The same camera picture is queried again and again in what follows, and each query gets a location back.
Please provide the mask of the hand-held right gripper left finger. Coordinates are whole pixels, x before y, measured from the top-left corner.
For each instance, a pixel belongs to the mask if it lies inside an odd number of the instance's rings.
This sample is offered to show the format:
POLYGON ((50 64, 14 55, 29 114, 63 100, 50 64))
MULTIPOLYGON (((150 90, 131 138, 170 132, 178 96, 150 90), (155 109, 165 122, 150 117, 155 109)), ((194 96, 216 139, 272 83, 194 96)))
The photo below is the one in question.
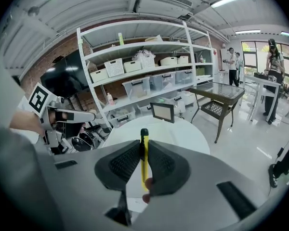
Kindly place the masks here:
POLYGON ((125 190, 140 161, 140 141, 126 141, 102 149, 105 153, 94 166, 100 182, 110 190, 125 190))

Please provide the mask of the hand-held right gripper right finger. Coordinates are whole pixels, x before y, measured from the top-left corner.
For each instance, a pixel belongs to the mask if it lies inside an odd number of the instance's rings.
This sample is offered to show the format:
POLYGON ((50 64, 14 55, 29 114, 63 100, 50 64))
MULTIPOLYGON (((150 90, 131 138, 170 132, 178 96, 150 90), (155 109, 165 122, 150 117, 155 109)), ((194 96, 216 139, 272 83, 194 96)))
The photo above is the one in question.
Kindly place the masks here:
POLYGON ((152 171, 151 196, 176 193, 188 181, 191 169, 183 148, 173 144, 150 140, 148 163, 152 171))

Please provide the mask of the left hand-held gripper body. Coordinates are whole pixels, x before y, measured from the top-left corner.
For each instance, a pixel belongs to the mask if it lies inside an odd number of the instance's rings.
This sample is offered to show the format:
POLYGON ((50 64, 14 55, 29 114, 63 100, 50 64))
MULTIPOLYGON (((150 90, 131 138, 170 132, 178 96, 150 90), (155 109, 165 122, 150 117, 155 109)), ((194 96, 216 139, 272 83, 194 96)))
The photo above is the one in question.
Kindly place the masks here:
POLYGON ((44 129, 46 148, 53 154, 64 154, 71 148, 67 141, 80 133, 82 125, 95 120, 95 114, 64 108, 64 97, 56 96, 40 83, 30 95, 28 104, 39 117, 44 129))

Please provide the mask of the person's right hand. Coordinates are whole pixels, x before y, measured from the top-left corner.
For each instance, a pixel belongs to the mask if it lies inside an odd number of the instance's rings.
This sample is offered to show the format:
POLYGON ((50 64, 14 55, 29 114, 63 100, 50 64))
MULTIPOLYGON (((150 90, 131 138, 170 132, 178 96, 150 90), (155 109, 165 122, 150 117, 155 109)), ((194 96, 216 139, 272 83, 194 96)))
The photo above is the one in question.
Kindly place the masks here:
MULTIPOLYGON (((146 181, 145 181, 145 187, 150 190, 151 187, 152 187, 152 184, 153 184, 153 178, 148 178, 146 181)), ((150 201, 150 193, 146 193, 142 196, 142 200, 148 204, 149 201, 150 201)))

